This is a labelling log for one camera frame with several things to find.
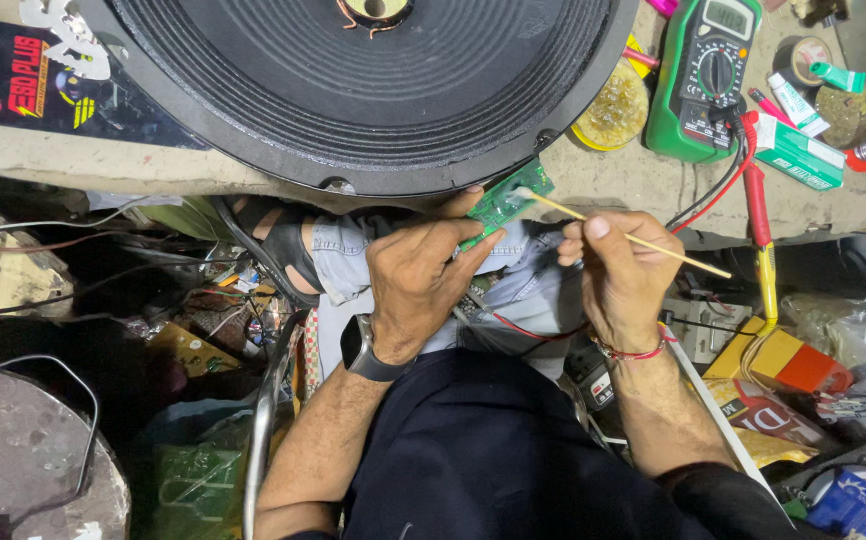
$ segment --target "green tube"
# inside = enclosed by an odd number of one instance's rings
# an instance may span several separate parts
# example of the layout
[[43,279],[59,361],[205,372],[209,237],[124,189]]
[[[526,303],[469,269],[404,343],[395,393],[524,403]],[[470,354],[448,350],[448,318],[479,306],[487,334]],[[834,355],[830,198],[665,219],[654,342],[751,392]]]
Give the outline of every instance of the green tube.
[[824,61],[814,61],[809,70],[820,79],[846,92],[862,92],[863,83],[866,83],[866,73],[847,71],[846,69],[831,66]]

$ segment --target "circuit board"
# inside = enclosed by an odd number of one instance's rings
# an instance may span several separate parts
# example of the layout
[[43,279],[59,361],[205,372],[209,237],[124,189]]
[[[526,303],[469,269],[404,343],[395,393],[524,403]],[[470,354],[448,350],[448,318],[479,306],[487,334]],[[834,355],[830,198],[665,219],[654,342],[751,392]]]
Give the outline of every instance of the circuit board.
[[553,181],[546,176],[539,158],[533,159],[487,191],[480,202],[466,213],[466,217],[479,221],[486,226],[486,229],[479,236],[460,244],[460,249],[466,251],[475,246],[480,240],[492,235],[498,228],[509,223],[512,218],[520,215],[536,202],[534,199],[524,199],[512,193],[520,187],[527,187],[539,195],[548,195],[555,188]]

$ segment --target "foot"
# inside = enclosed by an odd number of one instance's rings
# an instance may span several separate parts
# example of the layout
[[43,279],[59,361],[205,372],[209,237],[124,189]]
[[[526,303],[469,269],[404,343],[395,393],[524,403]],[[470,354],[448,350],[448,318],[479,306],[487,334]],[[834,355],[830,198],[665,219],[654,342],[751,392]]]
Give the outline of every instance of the foot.
[[[239,201],[237,201],[233,205],[233,213],[235,215],[239,214],[243,208],[246,207],[247,202],[249,201],[249,197],[243,197]],[[274,208],[270,210],[253,228],[250,232],[254,239],[259,241],[265,241],[266,238],[272,232],[273,226],[276,224],[276,220],[279,219],[279,216],[282,215],[282,208]],[[307,216],[303,218],[303,223],[301,227],[301,235],[303,240],[303,248],[306,249],[306,253],[312,257],[313,256],[313,224],[316,223],[316,217]],[[290,279],[290,283],[293,284],[299,292],[304,294],[321,294],[323,291],[317,290],[314,286],[312,286],[306,279],[299,275],[299,272],[296,271],[295,267],[290,264],[286,266],[286,275]]]

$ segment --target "fingernail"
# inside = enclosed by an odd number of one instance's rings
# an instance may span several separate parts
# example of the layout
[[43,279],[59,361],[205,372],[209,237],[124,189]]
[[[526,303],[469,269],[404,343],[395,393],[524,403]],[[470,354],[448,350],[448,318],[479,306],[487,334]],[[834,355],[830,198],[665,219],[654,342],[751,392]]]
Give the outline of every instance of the fingernail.
[[586,233],[599,240],[609,234],[609,222],[605,217],[596,216],[586,221]]

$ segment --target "green box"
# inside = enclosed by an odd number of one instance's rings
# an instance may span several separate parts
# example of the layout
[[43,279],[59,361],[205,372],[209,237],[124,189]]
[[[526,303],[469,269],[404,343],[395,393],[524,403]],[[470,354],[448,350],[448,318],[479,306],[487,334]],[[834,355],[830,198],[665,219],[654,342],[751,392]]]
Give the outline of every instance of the green box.
[[761,114],[753,128],[756,129],[756,158],[761,162],[813,190],[825,191],[843,185],[846,156],[839,150],[767,114]]

